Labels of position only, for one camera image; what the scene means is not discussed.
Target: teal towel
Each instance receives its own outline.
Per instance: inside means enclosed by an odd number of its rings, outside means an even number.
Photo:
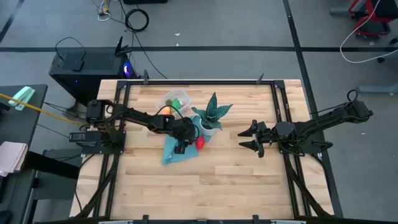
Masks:
[[[190,118],[192,120],[192,123],[199,127],[200,117],[191,116]],[[204,136],[204,137],[205,137],[205,142],[208,142],[211,138],[211,136]],[[199,152],[197,150],[197,147],[195,146],[195,143],[193,143],[192,145],[188,145],[185,148],[184,154],[175,154],[174,153],[175,145],[177,145],[177,140],[173,137],[170,137],[169,135],[166,136],[166,141],[163,149],[163,159],[162,159],[163,165],[199,156]]]

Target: gray floor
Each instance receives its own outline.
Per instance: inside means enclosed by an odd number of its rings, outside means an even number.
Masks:
[[[17,0],[0,1],[2,27]],[[331,17],[328,8],[344,6],[347,1],[289,0],[302,47],[339,47],[352,31],[349,17]],[[144,46],[276,46],[292,47],[289,25],[280,0],[170,0],[167,4],[143,5],[150,16],[147,30],[139,33]],[[111,13],[121,19],[117,2],[111,2]],[[133,25],[139,26],[137,17]],[[398,34],[380,41],[358,41],[352,38],[347,47],[385,46]],[[131,35],[114,21],[99,22],[96,6],[90,0],[25,0],[0,43],[1,47],[54,47],[62,38],[72,36],[87,47],[113,47],[121,35],[126,43]],[[75,47],[73,41],[61,44]],[[2,85],[45,83],[49,86],[46,101],[70,106],[73,98],[48,76],[55,53],[0,52]],[[391,59],[353,65],[339,53],[304,52],[308,75],[318,109],[346,101],[345,94],[358,85],[398,82],[398,61]],[[350,53],[360,60],[374,53]],[[142,52],[134,52],[136,69],[148,70],[151,78],[160,78]],[[301,78],[295,52],[148,52],[153,63],[169,78]],[[362,94],[374,116],[363,124],[342,124],[325,131],[326,140],[335,144],[329,152],[341,206],[346,218],[398,221],[395,208],[398,194],[398,154],[394,142],[398,125],[397,96]],[[60,114],[45,106],[46,110]],[[68,134],[74,125],[48,116],[39,123]],[[34,151],[76,148],[65,137],[37,127],[31,145]],[[71,200],[49,201],[38,207],[35,221],[66,218]]]

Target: wooden tabletop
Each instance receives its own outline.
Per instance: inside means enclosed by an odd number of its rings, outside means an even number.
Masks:
[[[284,80],[293,121],[308,115],[300,80]],[[113,100],[117,80],[103,80],[98,99]],[[111,219],[262,219],[293,218],[286,171],[277,144],[264,145],[265,155],[238,143],[252,138],[237,134],[250,127],[252,119],[276,123],[269,85],[134,85],[129,107],[154,114],[155,100],[174,89],[184,89],[192,105],[204,109],[213,92],[218,104],[233,104],[220,119],[223,130],[205,144],[200,155],[186,161],[162,165],[165,135],[154,134],[137,124],[127,123],[125,151],[119,160]],[[282,106],[282,97],[278,91]],[[189,109],[185,116],[194,114]],[[77,194],[83,206],[98,185],[103,156],[96,155],[81,168]],[[318,203],[333,213],[322,166],[311,156],[301,158],[306,185]],[[300,213],[302,199],[296,187]],[[101,213],[104,213],[104,194]],[[79,212],[76,200],[70,215]]]

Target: white pot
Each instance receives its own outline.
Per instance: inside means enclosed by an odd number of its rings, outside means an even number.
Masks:
[[[201,125],[201,118],[199,121],[199,130],[201,133],[203,133],[205,136],[213,136],[214,134],[216,134],[218,128],[213,128],[213,129],[206,129],[203,127],[203,125]]]

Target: clear plastic box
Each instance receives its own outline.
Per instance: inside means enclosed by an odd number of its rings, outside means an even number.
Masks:
[[[191,98],[189,98],[188,94],[185,93],[183,90],[170,91],[168,94],[164,95],[161,99],[159,99],[155,102],[156,108],[158,110],[161,109],[163,106],[166,105],[166,100],[174,100],[175,98],[179,99],[182,102],[182,104],[185,104],[183,107],[181,107],[178,110],[183,116],[183,113],[191,105]],[[177,112],[174,112],[172,115],[175,117],[175,119],[181,118]]]

